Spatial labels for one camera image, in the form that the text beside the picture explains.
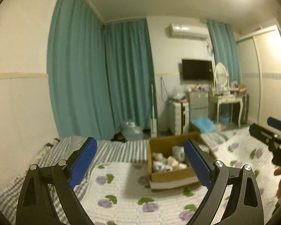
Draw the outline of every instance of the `curtain fold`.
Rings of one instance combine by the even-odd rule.
[[[48,39],[47,72],[61,137],[115,134],[102,23],[85,0],[57,0]]]
[[[222,63],[230,76],[230,83],[237,80],[241,83],[239,57],[232,27],[215,21],[207,22],[215,63]]]
[[[155,82],[147,21],[105,25],[104,38],[116,131],[123,129],[125,121],[148,128],[152,111],[151,84],[155,92]]]

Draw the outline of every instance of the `metal bolt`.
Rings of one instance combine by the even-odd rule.
[[[218,167],[224,166],[224,163],[222,163],[221,161],[216,161],[215,164],[216,164]]]
[[[30,170],[35,170],[35,169],[37,169],[37,165],[36,165],[36,164],[32,164],[32,165],[30,166]]]
[[[58,162],[58,164],[59,164],[60,166],[64,166],[64,165],[67,164],[67,161],[66,161],[66,160],[60,160],[60,161]]]
[[[244,169],[246,169],[247,171],[250,171],[251,170],[251,167],[249,165],[245,165],[244,166]]]

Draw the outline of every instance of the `sliding wardrobe door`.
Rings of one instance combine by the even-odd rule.
[[[259,65],[252,37],[237,43],[240,60],[241,81],[249,94],[248,120],[257,123],[260,104]]]
[[[268,117],[281,120],[281,37],[278,30],[254,36],[261,69],[260,110],[258,123],[267,125]]]

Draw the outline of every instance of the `black flat screen tv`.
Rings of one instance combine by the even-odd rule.
[[[183,80],[213,81],[212,62],[182,59]]]

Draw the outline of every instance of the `white air conditioner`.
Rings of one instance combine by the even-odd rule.
[[[171,37],[187,37],[190,39],[207,40],[208,28],[193,25],[170,24]]]

